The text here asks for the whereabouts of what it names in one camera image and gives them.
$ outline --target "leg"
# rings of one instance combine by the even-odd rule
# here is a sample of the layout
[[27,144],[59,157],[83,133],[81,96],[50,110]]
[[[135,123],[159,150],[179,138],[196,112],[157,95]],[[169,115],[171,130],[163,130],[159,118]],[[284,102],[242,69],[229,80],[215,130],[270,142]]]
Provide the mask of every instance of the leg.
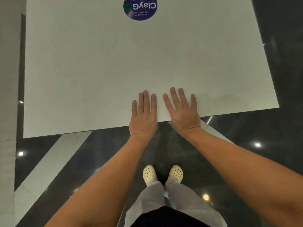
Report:
[[223,217],[212,209],[206,201],[200,198],[194,191],[180,184],[182,177],[173,175],[172,171],[183,175],[182,169],[173,166],[170,176],[165,183],[165,195],[168,197],[172,208],[202,221],[210,227],[226,227]]
[[[150,166],[150,172],[154,172],[152,166]],[[150,173],[148,173],[148,175],[150,180],[145,179],[147,187],[141,192],[135,203],[126,212],[124,227],[130,227],[141,214],[148,213],[164,206],[163,185],[157,180],[155,172],[155,177],[152,177]]]

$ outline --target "yellow crocs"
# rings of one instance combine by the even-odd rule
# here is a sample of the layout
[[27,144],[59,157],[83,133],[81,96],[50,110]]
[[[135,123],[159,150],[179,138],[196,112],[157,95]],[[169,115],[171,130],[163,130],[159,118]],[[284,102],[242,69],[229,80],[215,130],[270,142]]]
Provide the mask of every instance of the yellow crocs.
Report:
[[152,165],[147,165],[143,170],[143,179],[147,186],[149,186],[151,183],[156,182],[157,175],[154,167]]
[[179,183],[181,183],[183,179],[183,170],[178,165],[174,165],[169,172],[169,178],[167,180],[169,181],[172,179],[177,180]]

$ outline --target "finger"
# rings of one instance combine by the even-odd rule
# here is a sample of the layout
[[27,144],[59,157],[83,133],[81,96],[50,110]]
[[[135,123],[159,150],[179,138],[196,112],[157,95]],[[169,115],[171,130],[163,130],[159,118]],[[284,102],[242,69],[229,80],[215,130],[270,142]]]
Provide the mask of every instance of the finger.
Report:
[[133,100],[131,104],[131,117],[134,118],[137,115],[137,101]]
[[143,93],[140,92],[140,94],[139,94],[138,114],[143,114],[143,109],[144,109],[144,105],[143,105]]
[[171,95],[172,95],[172,101],[174,102],[176,109],[178,110],[178,109],[182,108],[174,87],[171,88]]
[[173,112],[175,112],[174,107],[172,106],[172,103],[169,100],[169,96],[167,94],[163,95],[163,99],[165,102],[165,106],[167,108],[167,110],[169,111],[169,114],[172,115]]
[[156,94],[151,95],[151,114],[157,115],[157,97]]
[[191,108],[197,110],[197,100],[195,94],[191,94]]
[[183,108],[188,108],[189,106],[188,106],[188,102],[187,102],[187,99],[185,97],[183,88],[179,88],[179,95],[180,95],[180,99],[181,99],[181,103],[182,103]]
[[151,105],[149,103],[149,93],[148,91],[144,90],[143,91],[143,95],[144,95],[144,112],[145,113],[150,113],[151,109]]

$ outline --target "hand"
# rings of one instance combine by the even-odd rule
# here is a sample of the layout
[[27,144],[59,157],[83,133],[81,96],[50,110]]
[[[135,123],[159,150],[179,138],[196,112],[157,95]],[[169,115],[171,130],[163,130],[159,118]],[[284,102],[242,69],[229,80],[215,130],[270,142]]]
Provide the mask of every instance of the hand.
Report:
[[158,129],[157,121],[157,99],[156,95],[151,96],[151,109],[149,103],[149,93],[145,90],[139,94],[139,105],[137,111],[137,101],[134,100],[131,106],[131,122],[129,132],[131,137],[139,137],[147,143]]
[[175,88],[172,87],[170,91],[177,110],[173,108],[167,94],[163,95],[163,99],[172,118],[171,126],[182,137],[187,139],[187,136],[191,131],[195,130],[195,128],[201,128],[201,119],[197,112],[196,97],[194,94],[191,94],[191,107],[189,107],[182,88],[179,88],[179,95],[182,104],[179,101]]

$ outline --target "person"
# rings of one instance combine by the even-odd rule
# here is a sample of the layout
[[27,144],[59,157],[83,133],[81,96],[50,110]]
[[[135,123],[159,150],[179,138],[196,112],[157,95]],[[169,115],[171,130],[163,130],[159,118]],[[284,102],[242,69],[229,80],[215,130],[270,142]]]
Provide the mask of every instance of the person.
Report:
[[[200,127],[195,95],[189,106],[170,89],[163,95],[171,126],[219,172],[230,187],[271,226],[303,226],[303,177],[282,165],[217,138]],[[45,227],[117,226],[143,150],[157,130],[157,100],[147,91],[132,103],[127,143],[55,213]],[[222,216],[181,184],[182,169],[173,166],[163,185],[153,166],[144,168],[147,187],[127,211],[129,226],[226,226]],[[164,206],[164,195],[172,208]]]

